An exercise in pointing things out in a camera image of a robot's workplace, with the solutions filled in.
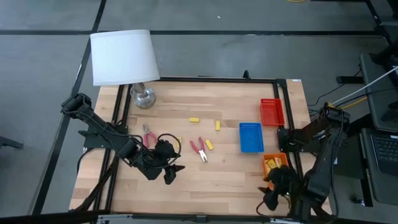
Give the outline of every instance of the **wooden tabletop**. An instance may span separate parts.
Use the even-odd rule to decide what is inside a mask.
[[[163,174],[156,180],[147,180],[137,169],[120,162],[111,210],[126,213],[179,213],[217,215],[257,215],[256,206],[265,187],[261,164],[263,153],[242,154],[239,144],[240,122],[261,122],[261,98],[274,98],[272,84],[267,83],[210,83],[210,82],[150,82],[157,95],[156,104],[149,110],[140,110],[134,103],[129,109],[129,132],[144,134],[142,125],[148,125],[156,135],[171,133],[182,137],[181,158],[177,165],[185,169],[177,173],[171,185],[165,185]],[[310,122],[303,86],[300,80],[287,80],[290,104],[296,128]],[[95,112],[105,121],[111,121],[117,86],[101,87]],[[283,92],[279,95],[283,102]],[[190,123],[190,117],[200,123]],[[215,130],[215,120],[221,121],[221,131]],[[263,127],[265,153],[279,152],[276,128]],[[214,146],[205,150],[208,163],[204,164],[189,140],[198,145],[198,137],[209,139]],[[82,160],[70,208],[79,206],[98,181],[104,150],[91,151]],[[301,153],[303,171],[308,171],[315,157]],[[108,191],[105,186],[103,198]],[[323,209],[330,212],[328,201]],[[263,205],[266,215],[286,215],[286,199],[279,199],[276,211]]]

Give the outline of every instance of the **pliers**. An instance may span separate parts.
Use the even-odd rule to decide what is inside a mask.
[[[197,148],[197,146],[195,145],[195,143],[193,143],[193,141],[189,141],[189,143],[191,144],[191,147],[193,150],[195,150],[195,152],[197,152],[197,154],[200,155],[202,161],[204,163],[207,162],[207,156],[205,154],[205,144],[203,143],[203,140],[201,139],[201,137],[199,137],[199,142],[200,142],[200,149]]]
[[[155,144],[156,144],[156,143],[157,143],[157,139],[156,139],[154,133],[152,133],[152,132],[149,130],[148,126],[146,126],[146,125],[144,124],[144,125],[142,125],[142,128],[143,128],[144,131],[145,131],[145,134],[144,134],[144,146],[145,146],[145,147],[149,147],[148,135],[150,135],[150,136],[154,139]]]

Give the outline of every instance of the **red plastic tray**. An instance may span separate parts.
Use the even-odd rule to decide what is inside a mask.
[[[261,99],[261,123],[263,126],[285,125],[280,99]]]

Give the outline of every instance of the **lamp base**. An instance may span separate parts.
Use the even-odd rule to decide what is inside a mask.
[[[143,110],[151,108],[156,102],[154,90],[146,88],[143,83],[133,84],[130,95],[137,107]]]

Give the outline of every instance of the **blue basket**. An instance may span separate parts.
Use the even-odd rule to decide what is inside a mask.
[[[239,123],[241,152],[264,152],[261,123]]]

